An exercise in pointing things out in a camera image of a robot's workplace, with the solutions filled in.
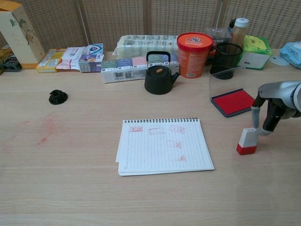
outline red ink pad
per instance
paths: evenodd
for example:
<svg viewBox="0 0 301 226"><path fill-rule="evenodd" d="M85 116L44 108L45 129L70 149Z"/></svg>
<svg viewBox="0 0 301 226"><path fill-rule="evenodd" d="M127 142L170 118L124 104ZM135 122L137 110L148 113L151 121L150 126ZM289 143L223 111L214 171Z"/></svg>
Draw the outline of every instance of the red ink pad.
<svg viewBox="0 0 301 226"><path fill-rule="evenodd" d="M223 116L232 117L250 111L254 99L243 89L238 89L213 97L211 102Z"/></svg>

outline spiral notebook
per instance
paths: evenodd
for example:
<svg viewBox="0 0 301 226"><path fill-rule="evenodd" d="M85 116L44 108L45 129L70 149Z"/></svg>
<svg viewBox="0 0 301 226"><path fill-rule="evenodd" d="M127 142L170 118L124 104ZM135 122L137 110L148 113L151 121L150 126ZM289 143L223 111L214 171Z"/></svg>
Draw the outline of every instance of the spiral notebook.
<svg viewBox="0 0 301 226"><path fill-rule="evenodd" d="M123 120L121 176L214 170L198 118Z"/></svg>

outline kettle spout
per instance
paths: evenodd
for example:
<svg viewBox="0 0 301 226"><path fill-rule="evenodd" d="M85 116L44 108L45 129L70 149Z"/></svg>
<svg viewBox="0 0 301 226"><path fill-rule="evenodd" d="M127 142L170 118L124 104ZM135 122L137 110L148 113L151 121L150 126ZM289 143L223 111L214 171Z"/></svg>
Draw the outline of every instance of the kettle spout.
<svg viewBox="0 0 301 226"><path fill-rule="evenodd" d="M173 76L171 76L171 82L174 84L174 82L177 80L177 78L179 77L179 73L175 73Z"/></svg>

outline red lid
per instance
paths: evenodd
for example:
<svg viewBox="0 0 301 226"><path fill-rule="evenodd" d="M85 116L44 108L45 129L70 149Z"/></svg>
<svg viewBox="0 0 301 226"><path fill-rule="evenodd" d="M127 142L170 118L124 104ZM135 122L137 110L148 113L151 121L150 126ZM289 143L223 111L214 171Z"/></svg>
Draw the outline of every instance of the red lid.
<svg viewBox="0 0 301 226"><path fill-rule="evenodd" d="M213 39L206 34L190 32L179 35L177 45L189 52L202 52L212 47Z"/></svg>

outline white bottle cap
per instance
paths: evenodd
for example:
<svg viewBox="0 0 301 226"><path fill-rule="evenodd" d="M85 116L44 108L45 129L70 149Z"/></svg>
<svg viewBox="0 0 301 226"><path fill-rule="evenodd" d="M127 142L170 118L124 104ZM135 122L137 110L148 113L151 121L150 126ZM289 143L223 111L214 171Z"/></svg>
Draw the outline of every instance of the white bottle cap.
<svg viewBox="0 0 301 226"><path fill-rule="evenodd" d="M246 18L237 18L234 26L236 27L247 27L249 25L249 20Z"/></svg>

